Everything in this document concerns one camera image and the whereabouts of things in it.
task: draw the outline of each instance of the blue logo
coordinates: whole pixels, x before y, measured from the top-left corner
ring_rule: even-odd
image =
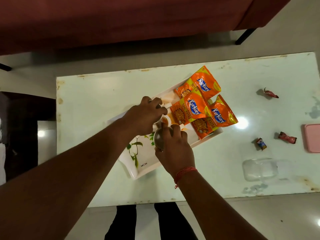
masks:
[[[198,110],[198,105],[196,104],[196,102],[192,99],[192,100],[188,100],[191,112],[194,115],[199,115],[201,114],[201,112]]]
[[[208,88],[206,82],[203,80],[202,77],[197,79],[197,81],[199,82],[199,85],[204,92],[209,92],[211,90],[211,88]]]
[[[219,112],[219,110],[218,110],[217,108],[212,109],[211,111],[213,112],[214,118],[216,119],[216,121],[217,121],[218,123],[224,123],[224,122],[226,122],[226,120],[224,120],[224,119],[222,118],[221,113]]]

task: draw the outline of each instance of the leg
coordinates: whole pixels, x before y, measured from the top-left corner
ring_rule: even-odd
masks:
[[[161,239],[198,240],[189,222],[180,212],[175,202],[155,203],[159,215]]]
[[[7,66],[7,65],[4,65],[4,64],[1,64],[1,63],[0,63],[0,69],[4,70],[4,71],[7,71],[7,72],[10,72],[12,70],[12,68],[10,66]]]
[[[117,214],[106,233],[105,240],[134,240],[137,222],[136,205],[117,206]]]
[[[255,28],[249,28],[247,29],[241,36],[239,39],[237,39],[237,41],[235,42],[235,45],[239,45],[242,44],[243,41],[246,40],[246,38],[248,38],[256,29]]]

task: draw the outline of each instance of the forearm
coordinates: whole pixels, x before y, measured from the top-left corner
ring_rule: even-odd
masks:
[[[134,138],[128,123],[106,129],[0,187],[0,238],[63,239]]]
[[[178,186],[196,217],[206,239],[266,239],[238,214],[195,171],[188,172]]]

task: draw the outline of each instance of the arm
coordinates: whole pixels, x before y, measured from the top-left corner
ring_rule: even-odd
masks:
[[[193,151],[187,133],[172,125],[173,136],[163,130],[164,150],[156,149],[156,156],[170,175],[175,178],[186,167],[195,167]],[[253,226],[237,213],[197,171],[182,175],[177,182],[196,217],[206,239],[266,240]]]
[[[119,155],[167,109],[143,97],[98,134],[0,187],[0,239],[64,239]]]

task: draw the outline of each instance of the hand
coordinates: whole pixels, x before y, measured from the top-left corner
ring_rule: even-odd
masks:
[[[177,173],[186,167],[195,167],[193,151],[188,143],[188,134],[180,131],[180,126],[173,124],[173,136],[163,123],[163,152],[155,148],[155,155],[170,175],[175,178]]]
[[[162,100],[158,97],[151,100],[150,97],[144,96],[139,105],[132,106],[123,119],[133,129],[134,136],[144,136],[151,134],[152,125],[157,122],[162,115],[166,115],[168,110],[165,107],[156,108],[162,104]]]

